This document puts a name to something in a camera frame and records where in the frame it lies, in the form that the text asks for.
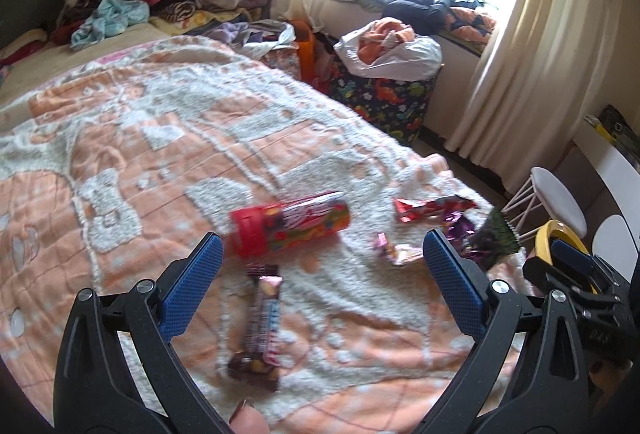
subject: candy wrapper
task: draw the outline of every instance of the candy wrapper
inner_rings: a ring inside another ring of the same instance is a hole
[[[234,354],[227,366],[229,376],[267,390],[278,390],[278,334],[280,331],[280,285],[278,267],[250,264],[247,275],[255,284],[254,305],[244,340],[244,351]]]
[[[415,248],[409,244],[392,244],[384,232],[376,234],[373,248],[380,257],[398,268],[424,260],[421,248]]]
[[[474,224],[458,210],[447,212],[440,217],[443,221],[442,231],[460,257],[474,261],[484,271],[494,267],[503,255],[520,251],[517,234],[498,208],[489,213],[479,230],[476,230]],[[402,267],[422,260],[421,248],[408,244],[394,245],[382,232],[376,235],[374,250],[393,266]]]
[[[468,236],[469,247],[461,254],[490,270],[503,255],[517,254],[522,247],[518,234],[499,208],[494,208],[479,230]]]
[[[403,223],[422,218],[439,218],[440,221],[445,221],[452,212],[464,212],[477,206],[472,200],[460,196],[445,196],[430,201],[396,199],[394,205],[398,219]]]

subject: white plastic bag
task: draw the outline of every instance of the white plastic bag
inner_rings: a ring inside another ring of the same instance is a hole
[[[335,52],[352,75],[365,78],[389,78],[415,82],[429,80],[442,65],[442,50],[431,37],[416,35],[412,42],[399,44],[377,58],[373,64],[365,64],[358,56],[360,37],[375,23],[347,33],[335,46]]]

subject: wall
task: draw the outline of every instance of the wall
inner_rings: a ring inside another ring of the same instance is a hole
[[[599,114],[612,104],[640,134],[640,0],[623,0],[618,36],[608,71],[603,80],[604,88],[589,108]]]

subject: purple cloth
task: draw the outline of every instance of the purple cloth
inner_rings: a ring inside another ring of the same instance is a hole
[[[231,44],[238,36],[238,33],[248,27],[249,24],[246,22],[223,22],[220,26],[203,33],[203,36],[217,40],[223,44]]]

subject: yellow object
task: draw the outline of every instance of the yellow object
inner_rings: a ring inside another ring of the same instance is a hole
[[[576,236],[575,232],[566,224],[556,220],[547,221],[546,224],[540,226],[536,233],[536,255],[551,266],[554,265],[553,259],[551,258],[551,249],[549,248],[549,241],[552,237],[564,240],[564,242],[570,244],[576,250],[580,250],[583,254],[589,255],[589,251],[582,244],[580,238]],[[591,286],[591,291],[597,293],[593,286]]]
[[[612,135],[610,135],[604,127],[602,127],[602,124],[600,122],[598,122],[593,128],[599,135],[601,135],[601,137],[603,137],[609,143],[613,144],[616,141],[616,139]]]

